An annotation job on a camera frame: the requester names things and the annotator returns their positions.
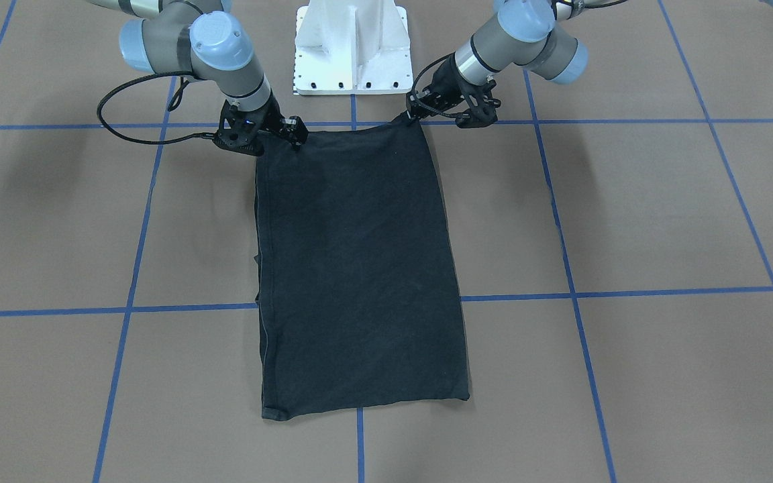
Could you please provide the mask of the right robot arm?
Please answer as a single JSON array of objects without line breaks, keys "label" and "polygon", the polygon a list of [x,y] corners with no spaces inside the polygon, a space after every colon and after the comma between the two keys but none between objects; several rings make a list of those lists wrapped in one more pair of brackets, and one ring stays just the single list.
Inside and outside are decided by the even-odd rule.
[{"label": "right robot arm", "polygon": [[197,135],[215,146],[261,156],[261,132],[294,149],[309,130],[297,116],[282,115],[254,45],[232,15],[230,1],[99,1],[101,8],[128,13],[119,33],[123,60],[142,80],[176,77],[180,86],[166,110],[180,105],[185,87],[211,81],[225,95],[217,131]]}]

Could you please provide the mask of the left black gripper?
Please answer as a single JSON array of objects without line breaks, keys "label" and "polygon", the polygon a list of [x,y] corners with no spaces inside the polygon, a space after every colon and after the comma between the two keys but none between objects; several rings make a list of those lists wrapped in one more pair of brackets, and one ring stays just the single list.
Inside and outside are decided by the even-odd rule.
[{"label": "left black gripper", "polygon": [[464,95],[474,93],[478,86],[468,82],[459,71],[454,57],[448,57],[433,74],[426,91],[411,91],[406,95],[406,115],[411,120],[432,117],[445,118],[448,108],[464,102]]}]

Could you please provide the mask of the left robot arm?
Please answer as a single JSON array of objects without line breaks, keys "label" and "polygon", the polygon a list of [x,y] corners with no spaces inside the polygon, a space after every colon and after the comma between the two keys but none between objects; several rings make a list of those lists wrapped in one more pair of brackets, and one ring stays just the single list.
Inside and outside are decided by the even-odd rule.
[{"label": "left robot arm", "polygon": [[555,85],[570,85],[588,66],[588,49],[561,25],[586,10],[611,8],[619,1],[495,1],[493,13],[454,52],[423,68],[436,67],[431,83],[418,88],[418,74],[406,95],[405,116],[420,121],[453,119],[462,129],[496,123],[496,74],[510,65]]}]

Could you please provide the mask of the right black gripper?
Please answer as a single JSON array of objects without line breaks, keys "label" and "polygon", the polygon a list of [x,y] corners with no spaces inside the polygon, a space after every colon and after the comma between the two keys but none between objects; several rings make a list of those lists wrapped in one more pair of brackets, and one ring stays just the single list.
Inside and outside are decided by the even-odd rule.
[{"label": "right black gripper", "polygon": [[279,138],[289,143],[293,150],[300,150],[309,138],[309,129],[300,116],[285,118],[274,94],[270,94],[267,102],[254,112],[249,113],[249,123],[255,131],[264,131],[279,135]]}]

